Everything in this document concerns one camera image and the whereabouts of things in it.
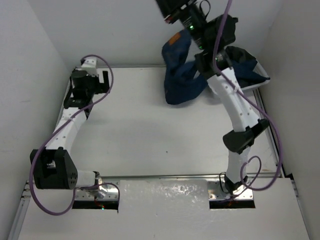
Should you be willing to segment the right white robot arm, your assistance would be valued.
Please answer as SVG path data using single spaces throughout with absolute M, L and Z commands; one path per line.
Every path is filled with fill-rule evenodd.
M 233 129 L 222 137 L 228 149 L 228 166 L 222 189 L 232 196 L 247 183 L 246 166 L 251 146 L 270 125 L 267 119 L 261 119 L 255 113 L 243 96 L 225 50 L 236 40 L 239 20 L 229 15 L 230 2 L 224 13 L 211 21 L 207 21 L 194 0 L 158 0 L 156 3 L 165 22 L 173 24 L 180 21 L 200 49 L 201 52 L 194 56 L 197 71 L 220 98 L 231 120 Z

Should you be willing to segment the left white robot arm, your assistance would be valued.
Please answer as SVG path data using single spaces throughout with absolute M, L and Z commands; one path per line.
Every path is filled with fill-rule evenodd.
M 69 78 L 70 88 L 63 102 L 61 118 L 42 149 L 34 149 L 30 161 L 37 189 L 74 190 L 90 187 L 96 182 L 95 171 L 77 169 L 71 148 L 81 126 L 93 109 L 93 98 L 106 96 L 114 83 L 111 70 L 91 74 L 85 69 L 74 69 Z

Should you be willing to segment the dark blue denim trousers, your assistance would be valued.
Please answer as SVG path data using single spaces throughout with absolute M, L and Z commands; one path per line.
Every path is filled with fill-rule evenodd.
M 198 72 L 195 61 L 187 61 L 192 43 L 190 33 L 183 29 L 162 47 L 165 63 L 164 96 L 169 105 L 180 105 L 197 98 L 208 86 Z

